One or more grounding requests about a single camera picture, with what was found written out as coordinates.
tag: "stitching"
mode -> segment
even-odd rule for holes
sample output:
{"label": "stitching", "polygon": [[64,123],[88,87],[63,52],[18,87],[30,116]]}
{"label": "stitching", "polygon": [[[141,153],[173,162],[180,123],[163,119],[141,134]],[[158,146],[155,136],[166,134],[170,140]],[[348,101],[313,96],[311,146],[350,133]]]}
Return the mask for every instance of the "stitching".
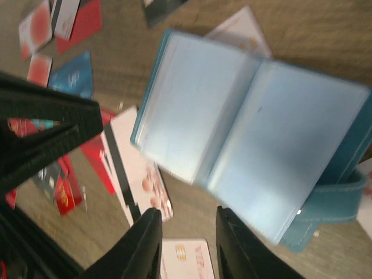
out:
{"label": "stitching", "polygon": [[355,187],[346,187],[346,188],[322,188],[322,189],[314,189],[314,192],[349,192],[349,191],[355,191],[364,188],[364,183],[363,185],[360,186],[355,186]]}
{"label": "stitching", "polygon": [[369,136],[369,134],[371,133],[371,130],[372,130],[372,125],[370,126],[370,128],[368,129],[368,131],[366,132],[366,135],[364,136],[364,138],[362,139],[362,141],[360,142],[359,146],[355,149],[354,151],[354,154],[353,156],[351,157],[349,163],[346,165],[346,167],[344,168],[343,172],[341,173],[341,175],[339,176],[338,180],[336,183],[338,183],[341,179],[341,177],[344,175],[344,173],[346,172],[346,170],[348,169],[348,167],[350,166],[351,162],[355,159],[355,156],[356,154],[358,153],[359,149],[362,147],[362,145],[364,144],[364,142],[366,141],[367,137]]}
{"label": "stitching", "polygon": [[297,242],[296,244],[290,244],[290,246],[293,246],[293,247],[296,247],[298,245],[300,245],[300,243],[303,241],[303,239],[305,238],[305,236],[309,233],[309,230],[310,228],[312,227],[313,223],[310,223],[309,226],[307,227],[307,230],[305,231],[304,235],[302,236],[302,238],[299,240],[299,242]]}
{"label": "stitching", "polygon": [[357,214],[348,216],[348,217],[340,217],[340,218],[309,218],[309,219],[298,219],[298,222],[315,222],[315,221],[344,221],[344,220],[352,220],[357,216]]}

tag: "wooden surface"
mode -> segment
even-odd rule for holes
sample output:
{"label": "wooden surface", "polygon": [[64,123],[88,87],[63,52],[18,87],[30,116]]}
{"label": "wooden surface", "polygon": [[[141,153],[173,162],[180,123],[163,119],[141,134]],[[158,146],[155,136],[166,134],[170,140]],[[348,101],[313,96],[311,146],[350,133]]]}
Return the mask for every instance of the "wooden surface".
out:
{"label": "wooden surface", "polygon": [[[29,61],[20,57],[18,25],[40,0],[0,0],[0,70],[26,77]],[[162,32],[178,28],[206,34],[244,5],[250,5],[274,56],[326,73],[372,83],[372,3],[368,0],[191,0],[148,30],[140,0],[102,1],[103,29],[58,56],[55,41],[41,53],[53,57],[53,69],[90,50],[94,98],[119,112],[139,105]],[[71,153],[78,180],[87,187],[83,206],[61,218],[31,182],[20,187],[18,205],[55,241],[88,267],[128,229],[118,200],[110,196],[80,151]],[[164,174],[174,218],[165,237],[206,238],[217,274],[215,214],[209,194]],[[372,241],[357,222],[321,226],[304,252],[273,251],[306,278],[371,278]]]}

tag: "card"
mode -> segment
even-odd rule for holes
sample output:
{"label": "card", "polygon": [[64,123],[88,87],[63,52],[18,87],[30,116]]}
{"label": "card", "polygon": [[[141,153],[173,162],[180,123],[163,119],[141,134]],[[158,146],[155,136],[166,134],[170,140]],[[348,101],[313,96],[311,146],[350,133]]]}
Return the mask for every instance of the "card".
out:
{"label": "card", "polygon": [[357,168],[367,176],[367,185],[363,192],[356,219],[372,239],[372,159],[360,163]]}
{"label": "card", "polygon": [[235,45],[257,55],[272,56],[255,16],[248,6],[222,22],[206,37],[225,44]]}
{"label": "card", "polygon": [[54,203],[55,190],[60,179],[60,174],[61,167],[58,162],[53,162],[32,177],[36,186],[51,203]]}
{"label": "card", "polygon": [[60,215],[64,216],[83,202],[83,195],[70,158],[65,155],[62,159],[68,168],[69,174],[66,177],[60,176],[60,181],[55,192],[55,200]]}
{"label": "card", "polygon": [[119,200],[131,210],[134,221],[151,207],[159,209],[162,220],[166,221],[173,217],[173,209],[159,169],[130,144],[136,116],[137,108],[129,108],[103,129],[102,142],[112,171],[112,183],[116,193],[123,195]]}
{"label": "card", "polygon": [[16,208],[16,200],[17,200],[17,188],[11,190],[11,192],[5,195],[6,203],[14,210]]}
{"label": "card", "polygon": [[80,0],[55,0],[52,8],[52,32],[69,40]]}
{"label": "card", "polygon": [[154,26],[188,0],[142,0],[147,25]]}
{"label": "card", "polygon": [[164,238],[160,275],[162,279],[214,279],[206,240]]}
{"label": "card", "polygon": [[84,52],[61,68],[53,71],[48,87],[85,99],[93,97],[91,55]]}
{"label": "card", "polygon": [[19,42],[22,60],[36,53],[52,38],[51,7],[44,0],[19,25]]}
{"label": "card", "polygon": [[75,23],[68,41],[56,37],[58,54],[64,53],[76,44],[102,29],[101,4],[99,0],[81,0]]}
{"label": "card", "polygon": [[[102,124],[107,125],[111,121],[111,119],[116,116],[116,114],[109,110],[101,108],[101,116]],[[109,191],[110,194],[114,194],[115,189],[113,188],[111,182],[112,170],[109,167],[108,156],[103,147],[101,136],[97,135],[90,141],[80,146],[80,148],[84,156],[87,158],[87,160],[95,170],[96,174],[104,183],[106,189]]]}
{"label": "card", "polygon": [[41,54],[34,54],[31,57],[27,81],[43,87],[47,87],[51,67],[52,58]]}

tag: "blue card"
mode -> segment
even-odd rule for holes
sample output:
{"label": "blue card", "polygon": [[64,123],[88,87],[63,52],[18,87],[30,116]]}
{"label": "blue card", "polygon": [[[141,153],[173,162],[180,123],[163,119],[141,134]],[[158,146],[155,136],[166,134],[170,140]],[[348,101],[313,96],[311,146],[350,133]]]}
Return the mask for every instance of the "blue card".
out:
{"label": "blue card", "polygon": [[[81,98],[91,99],[93,97],[93,78],[90,52],[84,52],[53,71],[49,76],[48,87]],[[39,130],[53,127],[52,120],[32,119],[31,122]]]}

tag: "card chip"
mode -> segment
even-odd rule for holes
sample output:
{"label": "card chip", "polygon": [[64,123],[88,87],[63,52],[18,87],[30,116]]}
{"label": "card chip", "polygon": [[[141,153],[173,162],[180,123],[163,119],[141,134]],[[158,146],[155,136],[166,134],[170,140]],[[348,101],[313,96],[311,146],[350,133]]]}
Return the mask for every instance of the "card chip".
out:
{"label": "card chip", "polygon": [[186,260],[186,252],[184,245],[176,245],[176,254],[178,260]]}

